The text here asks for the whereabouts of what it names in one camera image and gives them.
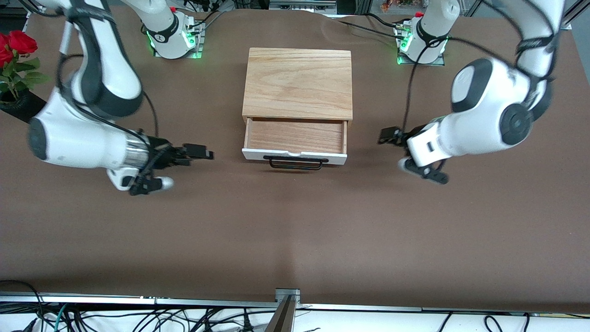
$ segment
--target wooden box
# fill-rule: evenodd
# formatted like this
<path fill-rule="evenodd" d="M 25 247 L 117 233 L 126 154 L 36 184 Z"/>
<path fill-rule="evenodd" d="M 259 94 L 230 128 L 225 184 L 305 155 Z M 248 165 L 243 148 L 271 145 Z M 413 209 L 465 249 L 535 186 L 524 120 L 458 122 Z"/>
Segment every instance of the wooden box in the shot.
<path fill-rule="evenodd" d="M 346 161 L 350 51 L 251 48 L 242 116 L 249 160 Z"/>

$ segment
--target red rose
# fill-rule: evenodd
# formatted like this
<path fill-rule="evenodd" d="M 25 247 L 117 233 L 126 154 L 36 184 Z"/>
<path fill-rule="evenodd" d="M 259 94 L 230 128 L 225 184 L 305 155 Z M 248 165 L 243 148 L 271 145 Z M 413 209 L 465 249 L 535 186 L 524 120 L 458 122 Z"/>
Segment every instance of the red rose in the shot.
<path fill-rule="evenodd" d="M 0 33 L 0 48 L 5 48 L 8 45 L 8 36 Z"/>
<path fill-rule="evenodd" d="M 11 31 L 8 38 L 8 44 L 18 54 L 33 53 L 37 50 L 37 42 L 20 30 Z"/>
<path fill-rule="evenodd" d="M 2 68 L 4 67 L 4 65 L 12 61 L 13 57 L 14 54 L 12 53 L 12 51 L 7 50 L 4 46 L 0 48 L 0 73 L 2 73 Z"/>

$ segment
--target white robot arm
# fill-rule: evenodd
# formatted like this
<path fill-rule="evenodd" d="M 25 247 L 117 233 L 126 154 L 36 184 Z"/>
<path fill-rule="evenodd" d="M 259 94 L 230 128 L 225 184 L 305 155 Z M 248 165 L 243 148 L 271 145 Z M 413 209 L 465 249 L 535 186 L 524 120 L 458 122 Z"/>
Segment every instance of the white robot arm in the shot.
<path fill-rule="evenodd" d="M 435 47 L 426 46 L 432 40 L 445 39 L 460 12 L 457 0 L 432 1 L 423 17 L 414 17 L 409 21 L 411 33 L 405 43 L 400 43 L 401 52 L 414 62 L 432 63 L 444 52 L 447 42 L 445 40 Z"/>
<path fill-rule="evenodd" d="M 141 18 L 153 47 L 163 58 L 180 58 L 195 48 L 194 39 L 188 37 L 193 33 L 193 17 L 171 9 L 165 0 L 121 1 Z"/>
<path fill-rule="evenodd" d="M 466 65 L 453 81 L 451 114 L 408 133 L 397 127 L 383 129 L 380 144 L 406 148 L 407 157 L 399 163 L 403 170 L 445 184 L 448 176 L 441 172 L 442 164 L 435 167 L 434 163 L 514 147 L 527 138 L 533 122 L 549 107 L 549 76 L 555 63 L 564 0 L 501 1 L 522 36 L 516 64 L 478 59 Z M 443 25 L 438 35 L 446 38 L 449 29 Z M 432 60 L 439 53 L 433 53 Z"/>
<path fill-rule="evenodd" d="M 148 194 L 172 187 L 172 179 L 153 177 L 153 169 L 213 159 L 202 145 L 173 148 L 162 138 L 114 124 L 141 106 L 143 90 L 123 50 L 106 0 L 43 0 L 67 17 L 60 46 L 57 87 L 43 110 L 29 123 L 29 146 L 51 164 L 106 168 L 119 190 Z M 84 52 L 79 70 L 61 82 L 71 27 Z"/>

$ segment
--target table surface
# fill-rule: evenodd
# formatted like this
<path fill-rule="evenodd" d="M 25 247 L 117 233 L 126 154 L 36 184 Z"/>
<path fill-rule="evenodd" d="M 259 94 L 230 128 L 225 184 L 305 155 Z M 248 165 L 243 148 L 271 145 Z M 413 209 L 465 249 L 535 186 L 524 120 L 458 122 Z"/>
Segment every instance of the table surface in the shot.
<path fill-rule="evenodd" d="M 203 58 L 172 61 L 150 56 L 131 9 L 114 16 L 161 135 L 205 144 L 216 159 L 158 172 L 173 190 L 130 197 L 105 170 L 35 159 L 26 124 L 0 114 L 2 279 L 89 294 L 272 301 L 276 287 L 298 287 L 306 303 L 590 311 L 590 89 L 570 32 L 553 104 L 531 136 L 451 159 L 440 186 L 400 171 L 403 151 L 376 144 L 401 124 L 411 69 L 388 37 L 303 11 L 238 10 L 207 30 Z M 28 26 L 46 73 L 62 29 L 37 16 Z M 517 42 L 497 19 L 461 18 L 452 33 L 506 57 Z M 352 51 L 344 166 L 276 171 L 244 159 L 250 47 Z M 454 75 L 479 57 L 449 43 L 446 66 L 420 67 L 409 126 L 449 113 Z M 150 132 L 149 108 L 120 124 Z"/>

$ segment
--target drawer handle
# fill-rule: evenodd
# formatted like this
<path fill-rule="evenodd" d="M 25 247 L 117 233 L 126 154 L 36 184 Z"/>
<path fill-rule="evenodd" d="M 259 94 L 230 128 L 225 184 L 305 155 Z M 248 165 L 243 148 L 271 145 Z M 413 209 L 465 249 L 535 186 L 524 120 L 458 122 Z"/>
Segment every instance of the drawer handle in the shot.
<path fill-rule="evenodd" d="M 322 169 L 325 162 L 328 162 L 325 158 L 280 157 L 275 155 L 265 155 L 263 158 L 268 160 L 270 167 L 284 170 L 317 171 Z"/>

